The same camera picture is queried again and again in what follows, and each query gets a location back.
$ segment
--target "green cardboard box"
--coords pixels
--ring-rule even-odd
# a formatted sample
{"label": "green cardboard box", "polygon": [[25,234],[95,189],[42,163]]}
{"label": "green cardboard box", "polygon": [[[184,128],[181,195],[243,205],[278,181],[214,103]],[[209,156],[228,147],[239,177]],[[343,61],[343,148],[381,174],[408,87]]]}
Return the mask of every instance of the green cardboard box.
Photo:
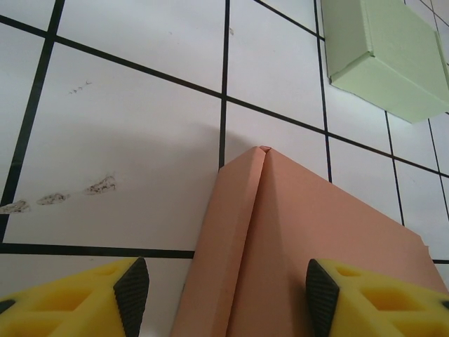
{"label": "green cardboard box", "polygon": [[441,42],[402,0],[321,0],[331,84],[410,122],[449,110]]}

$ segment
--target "folded pink board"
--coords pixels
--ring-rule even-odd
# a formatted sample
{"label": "folded pink board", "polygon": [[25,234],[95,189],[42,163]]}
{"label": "folded pink board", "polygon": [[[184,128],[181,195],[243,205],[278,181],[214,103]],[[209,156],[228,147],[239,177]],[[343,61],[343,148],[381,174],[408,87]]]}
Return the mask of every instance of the folded pink board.
{"label": "folded pink board", "polygon": [[305,298],[311,258],[447,293],[417,234],[255,147],[218,174],[171,336],[313,336]]}

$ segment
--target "black rubber pad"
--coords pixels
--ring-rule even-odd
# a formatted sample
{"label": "black rubber pad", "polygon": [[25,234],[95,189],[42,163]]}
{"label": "black rubber pad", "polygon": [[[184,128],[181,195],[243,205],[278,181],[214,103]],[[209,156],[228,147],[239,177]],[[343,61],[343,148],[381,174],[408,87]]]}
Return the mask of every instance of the black rubber pad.
{"label": "black rubber pad", "polygon": [[126,337],[138,337],[147,302],[149,277],[144,258],[138,258],[114,285],[115,299]]}
{"label": "black rubber pad", "polygon": [[0,315],[15,304],[14,300],[3,300],[0,302]]}
{"label": "black rubber pad", "polygon": [[339,286],[320,266],[310,260],[306,276],[306,296],[315,337],[328,337],[337,307]]}

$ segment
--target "black rubber tip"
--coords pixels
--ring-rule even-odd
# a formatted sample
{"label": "black rubber tip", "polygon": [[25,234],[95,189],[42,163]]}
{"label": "black rubber tip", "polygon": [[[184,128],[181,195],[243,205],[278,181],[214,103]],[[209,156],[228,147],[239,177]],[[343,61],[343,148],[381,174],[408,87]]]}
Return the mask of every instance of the black rubber tip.
{"label": "black rubber tip", "polygon": [[149,277],[144,258],[138,258],[114,285],[115,299],[126,337],[138,337],[147,302]]}
{"label": "black rubber tip", "polygon": [[15,304],[14,300],[3,300],[0,302],[0,315]]}
{"label": "black rubber tip", "polygon": [[329,336],[339,292],[339,286],[318,261],[310,260],[307,267],[306,296],[315,337]]}

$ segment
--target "light green box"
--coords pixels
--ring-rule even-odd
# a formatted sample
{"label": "light green box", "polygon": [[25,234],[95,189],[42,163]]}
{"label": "light green box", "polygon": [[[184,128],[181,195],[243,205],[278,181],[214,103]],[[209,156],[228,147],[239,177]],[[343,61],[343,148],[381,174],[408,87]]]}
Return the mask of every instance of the light green box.
{"label": "light green box", "polygon": [[321,0],[332,85],[410,122],[449,110],[438,34],[402,0]]}

